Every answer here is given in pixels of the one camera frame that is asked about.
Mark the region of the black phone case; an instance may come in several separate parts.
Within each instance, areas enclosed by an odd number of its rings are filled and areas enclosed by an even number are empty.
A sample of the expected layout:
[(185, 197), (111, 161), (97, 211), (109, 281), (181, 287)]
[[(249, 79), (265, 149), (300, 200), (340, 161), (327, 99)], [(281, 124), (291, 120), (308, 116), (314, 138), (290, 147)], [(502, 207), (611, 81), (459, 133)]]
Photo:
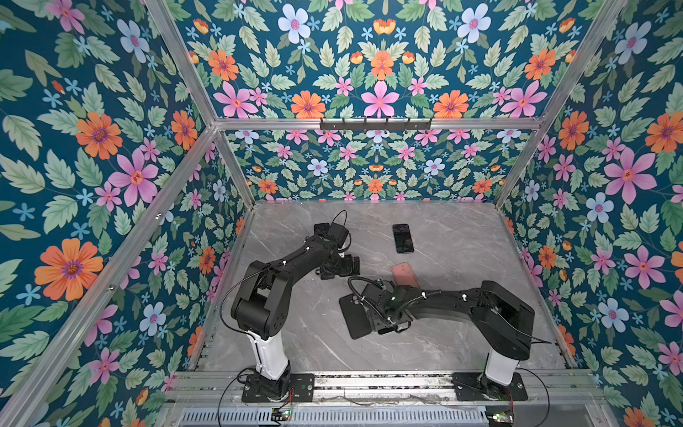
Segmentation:
[(374, 332), (370, 318), (359, 297), (345, 295), (339, 300), (339, 304), (352, 340), (363, 338)]

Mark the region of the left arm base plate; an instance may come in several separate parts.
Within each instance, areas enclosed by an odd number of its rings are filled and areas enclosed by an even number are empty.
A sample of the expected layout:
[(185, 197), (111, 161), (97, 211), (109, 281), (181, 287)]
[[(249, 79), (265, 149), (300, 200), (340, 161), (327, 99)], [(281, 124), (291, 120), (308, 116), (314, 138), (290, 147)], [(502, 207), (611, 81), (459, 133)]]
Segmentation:
[(285, 374), (279, 380), (263, 375), (247, 377), (241, 401), (244, 403), (312, 402), (316, 377), (313, 374)]

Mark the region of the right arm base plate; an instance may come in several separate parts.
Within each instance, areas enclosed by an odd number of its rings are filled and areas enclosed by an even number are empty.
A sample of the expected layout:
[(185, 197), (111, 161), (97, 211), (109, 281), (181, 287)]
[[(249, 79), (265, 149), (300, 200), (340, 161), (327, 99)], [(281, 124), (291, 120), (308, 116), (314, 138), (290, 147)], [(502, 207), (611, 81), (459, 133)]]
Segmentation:
[(519, 373), (515, 373), (512, 382), (506, 386), (477, 372), (453, 373), (451, 380), (460, 401), (528, 401), (528, 392)]

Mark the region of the purple edged smartphone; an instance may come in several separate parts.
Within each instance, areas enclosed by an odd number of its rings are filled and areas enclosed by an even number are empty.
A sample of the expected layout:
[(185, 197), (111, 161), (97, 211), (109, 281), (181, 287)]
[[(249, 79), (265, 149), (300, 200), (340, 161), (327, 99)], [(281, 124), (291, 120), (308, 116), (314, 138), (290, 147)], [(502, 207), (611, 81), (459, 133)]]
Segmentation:
[(328, 222), (320, 222), (314, 225), (314, 234), (317, 236), (324, 236), (328, 233), (330, 225)]

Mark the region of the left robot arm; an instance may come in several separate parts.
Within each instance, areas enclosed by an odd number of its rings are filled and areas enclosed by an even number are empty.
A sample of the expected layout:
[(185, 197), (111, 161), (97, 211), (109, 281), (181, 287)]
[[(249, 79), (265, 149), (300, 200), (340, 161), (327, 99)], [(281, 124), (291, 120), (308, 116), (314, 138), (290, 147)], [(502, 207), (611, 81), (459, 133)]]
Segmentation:
[(290, 373), (280, 332), (295, 284), (311, 272), (322, 280), (359, 273), (359, 258), (348, 253), (350, 243), (350, 231), (343, 223), (320, 223), (290, 254), (248, 266), (231, 306), (231, 318), (250, 337), (261, 378), (277, 382)]

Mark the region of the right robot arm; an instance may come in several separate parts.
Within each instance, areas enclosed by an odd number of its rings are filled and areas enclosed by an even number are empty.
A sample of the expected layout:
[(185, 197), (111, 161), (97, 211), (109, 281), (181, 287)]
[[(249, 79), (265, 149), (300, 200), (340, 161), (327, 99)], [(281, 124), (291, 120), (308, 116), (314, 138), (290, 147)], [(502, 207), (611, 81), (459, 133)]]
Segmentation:
[(350, 337), (400, 334), (417, 320), (469, 322), (490, 350), (482, 382), (507, 387), (519, 363), (529, 359), (535, 337), (534, 309), (491, 280), (466, 290), (427, 290), (392, 281), (350, 277), (339, 300)]

